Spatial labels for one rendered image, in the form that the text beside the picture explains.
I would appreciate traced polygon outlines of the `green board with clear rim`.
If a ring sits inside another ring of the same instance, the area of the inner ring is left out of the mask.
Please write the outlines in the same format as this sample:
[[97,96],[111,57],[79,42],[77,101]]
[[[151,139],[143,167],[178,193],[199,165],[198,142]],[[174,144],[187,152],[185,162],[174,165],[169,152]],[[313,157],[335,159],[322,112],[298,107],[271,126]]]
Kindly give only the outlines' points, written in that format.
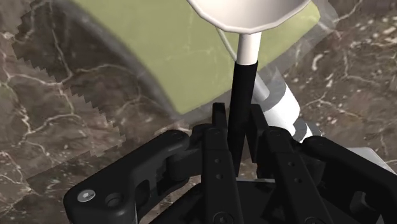
[[[211,103],[229,102],[237,35],[200,18],[191,1],[251,0],[53,0],[131,68],[169,114],[194,121],[208,114]],[[289,63],[281,58],[292,46],[323,38],[315,26],[329,22],[335,10],[327,0],[302,1],[300,12],[263,31],[260,68],[275,63],[286,69]]]

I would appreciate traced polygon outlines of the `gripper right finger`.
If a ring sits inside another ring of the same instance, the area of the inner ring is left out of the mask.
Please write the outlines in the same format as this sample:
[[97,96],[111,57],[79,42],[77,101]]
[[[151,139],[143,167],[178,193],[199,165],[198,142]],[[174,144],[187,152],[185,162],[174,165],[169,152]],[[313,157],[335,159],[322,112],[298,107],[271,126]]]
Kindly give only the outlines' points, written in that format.
[[302,143],[252,104],[246,129],[259,175],[273,175],[287,224],[397,224],[397,175],[321,136]]

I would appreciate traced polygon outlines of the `white ladle with black handle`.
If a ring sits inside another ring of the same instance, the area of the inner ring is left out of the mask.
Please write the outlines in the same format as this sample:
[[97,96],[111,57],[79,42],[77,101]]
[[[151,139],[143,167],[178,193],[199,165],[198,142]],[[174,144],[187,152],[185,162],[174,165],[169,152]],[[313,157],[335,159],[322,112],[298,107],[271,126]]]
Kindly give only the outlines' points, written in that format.
[[228,145],[235,172],[240,169],[242,148],[247,139],[249,108],[258,73],[263,31],[276,28],[300,13],[310,0],[187,0],[199,17],[215,26],[220,36],[239,36],[228,118]]

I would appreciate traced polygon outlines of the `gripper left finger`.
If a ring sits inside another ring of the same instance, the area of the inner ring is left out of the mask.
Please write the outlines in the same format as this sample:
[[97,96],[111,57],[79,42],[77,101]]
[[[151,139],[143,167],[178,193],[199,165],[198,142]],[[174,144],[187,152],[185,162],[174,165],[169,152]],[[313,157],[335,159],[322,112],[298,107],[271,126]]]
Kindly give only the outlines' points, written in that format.
[[71,224],[139,224],[196,175],[201,182],[150,224],[244,224],[222,103],[197,132],[168,130],[75,185],[64,208]]

